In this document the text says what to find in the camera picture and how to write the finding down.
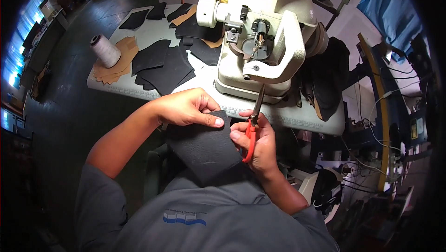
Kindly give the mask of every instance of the scissors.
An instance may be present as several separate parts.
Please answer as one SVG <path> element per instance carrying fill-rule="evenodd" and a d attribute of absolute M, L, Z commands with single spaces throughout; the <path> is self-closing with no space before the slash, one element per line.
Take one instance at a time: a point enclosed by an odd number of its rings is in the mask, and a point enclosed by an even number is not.
<path fill-rule="evenodd" d="M 251 161 L 253 157 L 254 146 L 256 144 L 256 133 L 259 128 L 259 126 L 257 125 L 257 119 L 259 118 L 260 107 L 262 106 L 264 94 L 265 94 L 265 84 L 262 85 L 262 88 L 260 89 L 259 92 L 259 96 L 257 97 L 256 104 L 254 106 L 253 113 L 248 118 L 248 127 L 246 128 L 245 135 L 248 136 L 250 143 L 249 143 L 249 150 L 242 151 L 243 163 L 248 163 L 249 161 Z"/>

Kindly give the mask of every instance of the white sewing machine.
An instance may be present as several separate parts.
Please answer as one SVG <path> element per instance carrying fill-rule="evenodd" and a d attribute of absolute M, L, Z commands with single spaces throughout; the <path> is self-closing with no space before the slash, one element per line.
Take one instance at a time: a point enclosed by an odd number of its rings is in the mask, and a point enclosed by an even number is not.
<path fill-rule="evenodd" d="M 279 102 L 305 57 L 321 54 L 328 44 L 311 0 L 199 0 L 197 22 L 224 23 L 216 89 L 256 100 L 263 83 L 264 102 Z"/>

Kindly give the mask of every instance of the white thread spool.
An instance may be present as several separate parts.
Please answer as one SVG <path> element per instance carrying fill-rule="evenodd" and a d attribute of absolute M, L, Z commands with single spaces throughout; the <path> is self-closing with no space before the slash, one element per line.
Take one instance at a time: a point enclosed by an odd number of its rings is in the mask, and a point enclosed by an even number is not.
<path fill-rule="evenodd" d="M 121 51 L 102 34 L 93 36 L 90 47 L 107 68 L 113 67 L 121 57 Z"/>

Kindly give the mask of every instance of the shirt logo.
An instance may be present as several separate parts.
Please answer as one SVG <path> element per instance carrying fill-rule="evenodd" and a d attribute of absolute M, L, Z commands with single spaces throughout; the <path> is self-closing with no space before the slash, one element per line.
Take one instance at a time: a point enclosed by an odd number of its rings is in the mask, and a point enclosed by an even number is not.
<path fill-rule="evenodd" d="M 163 221 L 169 224 L 172 223 L 183 223 L 185 225 L 193 225 L 193 224 L 203 224 L 206 226 L 206 221 L 203 219 L 198 219 L 197 214 L 191 215 L 191 214 L 182 214 L 177 213 L 169 215 L 167 213 L 164 213 Z"/>

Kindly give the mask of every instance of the hand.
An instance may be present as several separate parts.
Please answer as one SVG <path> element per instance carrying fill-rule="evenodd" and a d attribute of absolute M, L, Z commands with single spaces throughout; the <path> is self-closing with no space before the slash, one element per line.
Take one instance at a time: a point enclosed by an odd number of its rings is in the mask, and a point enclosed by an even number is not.
<path fill-rule="evenodd" d="M 211 111 L 219 111 L 220 106 L 203 88 L 193 88 L 172 93 L 148 103 L 161 123 L 176 125 L 203 124 L 210 127 L 222 127 L 223 120 L 209 115 Z"/>
<path fill-rule="evenodd" d="M 239 112 L 242 117 L 248 117 L 252 110 Z M 276 162 L 276 134 L 263 113 L 257 120 L 259 128 L 252 160 L 248 163 L 251 169 L 262 177 L 267 177 L 278 170 Z M 243 149 L 249 149 L 249 138 L 245 135 L 248 122 L 237 122 L 231 126 L 231 139 Z"/>

